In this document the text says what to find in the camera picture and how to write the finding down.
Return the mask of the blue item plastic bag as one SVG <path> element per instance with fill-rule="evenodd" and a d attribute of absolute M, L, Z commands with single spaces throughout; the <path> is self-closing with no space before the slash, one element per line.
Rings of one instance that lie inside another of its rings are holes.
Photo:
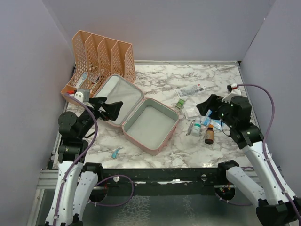
<path fill-rule="evenodd" d="M 211 119 L 211 120 L 210 120 L 210 124 L 211 124 L 213 127 L 215 127 L 216 129 L 218 129 L 218 130 L 221 130 L 221 129 L 222 129 L 222 122 L 221 122 L 221 120 L 213 120 L 213 119 Z"/>

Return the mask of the alcohol wipes plastic bag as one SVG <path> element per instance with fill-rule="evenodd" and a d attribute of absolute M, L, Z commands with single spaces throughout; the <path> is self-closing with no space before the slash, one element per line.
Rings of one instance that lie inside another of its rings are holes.
<path fill-rule="evenodd" d="M 205 116 L 202 117 L 202 119 L 201 119 L 202 125 L 207 127 L 210 124 L 210 122 L 211 122 L 210 114 L 211 114 L 211 110 L 208 110 L 207 113 L 205 114 Z"/>

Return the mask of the brown bottle orange cap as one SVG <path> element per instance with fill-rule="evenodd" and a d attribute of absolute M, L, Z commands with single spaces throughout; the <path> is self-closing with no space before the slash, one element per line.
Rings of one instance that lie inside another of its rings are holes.
<path fill-rule="evenodd" d="M 206 130 L 205 143 L 209 145 L 214 143 L 214 127 L 211 124 L 208 125 Z"/>

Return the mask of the white medicine bottle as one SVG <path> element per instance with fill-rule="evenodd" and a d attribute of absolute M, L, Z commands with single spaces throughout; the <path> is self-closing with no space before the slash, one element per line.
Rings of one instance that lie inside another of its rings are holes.
<path fill-rule="evenodd" d="M 195 136 L 195 137 L 199 137 L 200 132 L 201 132 L 201 118 L 197 117 L 194 120 L 192 129 L 191 129 L 191 135 Z"/>

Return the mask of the pink medicine kit case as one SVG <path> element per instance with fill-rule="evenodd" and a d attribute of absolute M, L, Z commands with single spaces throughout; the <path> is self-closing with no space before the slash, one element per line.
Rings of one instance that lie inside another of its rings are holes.
<path fill-rule="evenodd" d="M 131 143 L 151 155 L 157 155 L 175 132 L 179 122 L 176 111 L 143 92 L 123 77 L 113 74 L 93 95 L 107 97 L 107 103 L 122 101 L 119 116 L 109 124 L 120 127 Z"/>

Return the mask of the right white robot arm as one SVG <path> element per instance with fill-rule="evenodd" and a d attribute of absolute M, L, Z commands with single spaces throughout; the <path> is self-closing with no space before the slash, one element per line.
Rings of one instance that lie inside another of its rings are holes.
<path fill-rule="evenodd" d="M 259 183 L 253 181 L 235 161 L 218 164 L 216 179 L 221 184 L 231 182 L 255 207 L 257 218 L 264 226 L 281 226 L 301 216 L 301 200 L 290 189 L 263 143 L 260 129 L 250 122 L 252 107 L 248 98 L 233 96 L 224 102 L 212 94 L 197 104 L 202 116 L 211 111 L 210 118 L 221 120 L 230 129 L 230 137 L 248 158 Z"/>

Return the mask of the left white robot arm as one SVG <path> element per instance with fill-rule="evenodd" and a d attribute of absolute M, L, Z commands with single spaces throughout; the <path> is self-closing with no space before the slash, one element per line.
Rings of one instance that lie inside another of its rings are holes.
<path fill-rule="evenodd" d="M 94 186 L 103 182 L 102 167 L 84 163 L 87 151 L 96 140 L 97 119 L 115 121 L 123 102 L 106 103 L 107 97 L 84 101 L 77 94 L 71 97 L 84 108 L 80 116 L 66 111 L 59 116 L 58 179 L 47 226 L 81 226 L 82 215 Z"/>

